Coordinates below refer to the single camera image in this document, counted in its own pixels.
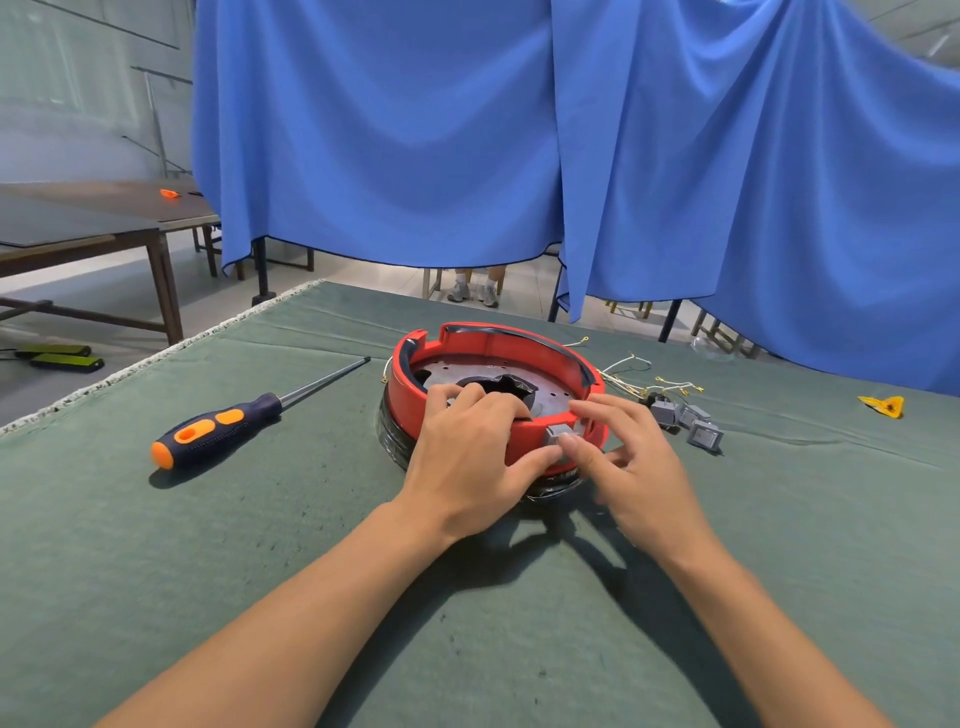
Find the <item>floor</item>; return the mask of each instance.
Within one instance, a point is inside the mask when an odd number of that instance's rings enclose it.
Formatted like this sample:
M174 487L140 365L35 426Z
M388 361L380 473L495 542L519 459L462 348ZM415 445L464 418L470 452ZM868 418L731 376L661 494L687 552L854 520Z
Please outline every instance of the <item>floor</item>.
M189 231L168 235L168 242L186 336L219 324L250 306L251 297L256 293L256 280L251 273L242 282L227 278L213 279L207 269L205 256L194 251ZM302 248L282 243L272 244L268 255L298 262L305 260ZM551 256L510 266L499 310L545 319L559 267L557 258ZM311 279L334 280L419 297L423 272L418 268L366 263L324 253L316 254L314 273L276 265L270 269L271 288L277 293ZM447 302L446 292L453 281L453 272L444 271L444 288L433 294L433 300L450 306L483 307L477 301ZM159 320L150 269L143 251L125 251L0 279L0 294L26 300L52 299L60 305ZM643 320L635 305L619 306L611 313L602 301L588 299L583 318L577 326L656 339L668 306L669 302L655 303L650 317ZM671 342L690 342L689 332L698 312L693 303L684 302L670 336ZM563 311L558 320L567 321ZM0 425L32 414L92 384L98 378L160 351L166 346L166 339L162 334L151 331L35 313L0 324L0 349L29 343L87 344L93 348L95 355L104 358L106 367L95 374L86 375L38 370L22 361L0 362Z

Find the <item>screwdriver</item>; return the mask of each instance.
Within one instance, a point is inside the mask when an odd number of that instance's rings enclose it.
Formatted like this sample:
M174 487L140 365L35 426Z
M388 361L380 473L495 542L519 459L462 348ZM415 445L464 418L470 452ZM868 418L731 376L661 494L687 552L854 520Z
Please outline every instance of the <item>screwdriver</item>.
M362 367L368 361L370 358L364 356L343 369L304 384L300 389L295 389L283 397L268 392L254 401L241 402L227 409L191 417L153 443L150 455L157 466L165 471L202 463L275 420L294 402Z

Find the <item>red circular casing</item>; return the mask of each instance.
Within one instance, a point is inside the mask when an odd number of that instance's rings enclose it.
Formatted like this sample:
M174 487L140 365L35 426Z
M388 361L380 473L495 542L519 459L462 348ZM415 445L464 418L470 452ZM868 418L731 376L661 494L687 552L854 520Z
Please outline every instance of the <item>red circular casing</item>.
M414 379L413 372L418 362L451 354L480 355L525 364L562 382L569 387L572 398L577 400L585 400L591 394L602 394L605 389L600 373L577 352L521 328L449 323L440 327L440 337L436 341L427 341L427 332L423 329L411 331L394 349L387 395L394 421L415 440L420 437L426 390ZM577 423L577 416L570 411L533 420L514 420L507 445L506 464L512 465L527 452L542 447L548 426L568 425L575 428ZM608 436L606 426L593 421L585 421L584 425L584 439L602 448ZM574 468L575 463L564 460L550 468L545 475L565 473Z

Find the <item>shoe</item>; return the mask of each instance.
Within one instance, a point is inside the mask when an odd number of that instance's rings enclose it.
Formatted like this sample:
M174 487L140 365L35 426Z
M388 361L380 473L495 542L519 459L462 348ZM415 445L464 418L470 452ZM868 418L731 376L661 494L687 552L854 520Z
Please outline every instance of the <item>shoe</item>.
M484 286L482 303L487 308L497 308L500 305L500 297L496 295L495 285Z
M470 287L466 283L457 281L453 285L453 290L446 294L446 299L448 301L453 301L454 303L463 303L464 301L469 301Z

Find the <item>screwdriver handle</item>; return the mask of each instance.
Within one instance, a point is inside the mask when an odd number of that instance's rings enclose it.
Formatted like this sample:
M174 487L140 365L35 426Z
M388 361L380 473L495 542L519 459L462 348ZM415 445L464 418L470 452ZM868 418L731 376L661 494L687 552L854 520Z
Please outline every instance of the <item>screwdriver handle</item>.
M243 440L252 429L275 420L282 411L280 398L268 393L254 401L191 417L154 442L150 455L165 471L197 465Z

